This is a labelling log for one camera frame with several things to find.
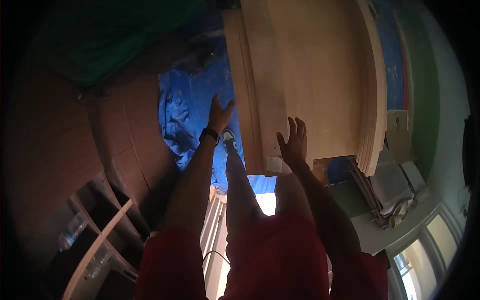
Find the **wrist strap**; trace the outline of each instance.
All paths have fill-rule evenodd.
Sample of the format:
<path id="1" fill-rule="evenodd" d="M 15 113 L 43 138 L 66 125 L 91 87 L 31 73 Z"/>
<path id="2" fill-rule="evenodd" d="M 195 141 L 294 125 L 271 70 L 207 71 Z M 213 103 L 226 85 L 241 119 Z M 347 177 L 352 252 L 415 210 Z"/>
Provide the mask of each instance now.
<path id="1" fill-rule="evenodd" d="M 202 142 L 203 137 L 206 136 L 206 135 L 210 135 L 211 137 L 213 137 L 216 140 L 216 145 L 215 146 L 217 146 L 218 143 L 220 142 L 218 133 L 215 130 L 210 129 L 210 128 L 205 128 L 202 131 L 202 134 L 200 134 L 200 138 L 198 139 L 198 141 Z"/>

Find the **sticker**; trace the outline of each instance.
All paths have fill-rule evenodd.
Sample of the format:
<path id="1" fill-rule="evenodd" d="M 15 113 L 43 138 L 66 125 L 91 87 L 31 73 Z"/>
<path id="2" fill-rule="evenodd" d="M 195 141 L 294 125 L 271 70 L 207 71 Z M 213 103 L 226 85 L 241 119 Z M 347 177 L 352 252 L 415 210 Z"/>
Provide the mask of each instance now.
<path id="1" fill-rule="evenodd" d="M 283 160 L 275 156 L 267 156 L 267 171 L 282 173 Z"/>

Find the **right hand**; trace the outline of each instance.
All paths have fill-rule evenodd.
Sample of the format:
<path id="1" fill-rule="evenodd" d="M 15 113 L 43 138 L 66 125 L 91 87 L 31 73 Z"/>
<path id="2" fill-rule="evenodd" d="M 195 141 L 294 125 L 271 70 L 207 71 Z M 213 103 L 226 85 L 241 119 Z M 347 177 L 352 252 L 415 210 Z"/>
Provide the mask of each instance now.
<path id="1" fill-rule="evenodd" d="M 285 144 L 283 135 L 279 132 L 276 133 L 278 139 L 278 145 L 282 153 L 283 161 L 291 168 L 294 169 L 298 164 L 305 162 L 307 158 L 307 128 L 305 123 L 299 118 L 295 118 L 297 125 L 292 118 L 288 118 L 290 124 L 290 137 L 288 143 Z"/>

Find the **hand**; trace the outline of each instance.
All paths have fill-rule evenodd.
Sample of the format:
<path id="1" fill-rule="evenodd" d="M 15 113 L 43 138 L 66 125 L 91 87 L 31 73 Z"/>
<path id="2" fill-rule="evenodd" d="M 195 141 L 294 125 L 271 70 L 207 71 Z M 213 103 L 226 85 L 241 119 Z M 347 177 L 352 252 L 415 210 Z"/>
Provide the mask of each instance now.
<path id="1" fill-rule="evenodd" d="M 283 135 L 276 133 L 280 151 L 282 152 L 283 161 L 293 170 L 295 166 L 302 163 L 307 158 L 307 128 L 305 123 L 299 118 L 295 118 L 297 126 L 292 118 L 288 118 L 290 123 L 290 137 L 288 144 L 285 144 Z"/>
<path id="2" fill-rule="evenodd" d="M 219 135 L 228 125 L 232 118 L 233 108 L 235 107 L 235 101 L 231 100 L 228 103 L 226 109 L 222 109 L 218 98 L 219 94 L 216 94 L 212 99 L 212 106 L 210 107 L 210 117 L 208 118 L 207 128 L 215 130 Z"/>

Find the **black cable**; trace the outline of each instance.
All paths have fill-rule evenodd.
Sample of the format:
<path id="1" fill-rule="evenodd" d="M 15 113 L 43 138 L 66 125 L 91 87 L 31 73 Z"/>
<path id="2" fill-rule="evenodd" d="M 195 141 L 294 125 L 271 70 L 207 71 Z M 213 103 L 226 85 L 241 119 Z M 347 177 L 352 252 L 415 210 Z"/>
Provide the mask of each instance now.
<path id="1" fill-rule="evenodd" d="M 207 254 L 205 254 L 204 261 L 203 261 L 202 263 L 205 262 L 205 260 L 207 259 L 208 255 L 209 255 L 210 253 L 212 253 L 212 252 L 215 252 L 216 254 L 220 255 L 220 256 L 227 262 L 227 264 L 230 265 L 230 262 L 229 262 L 220 252 L 217 252 L 217 251 L 215 251 L 215 250 L 211 250 L 210 252 L 207 252 Z"/>

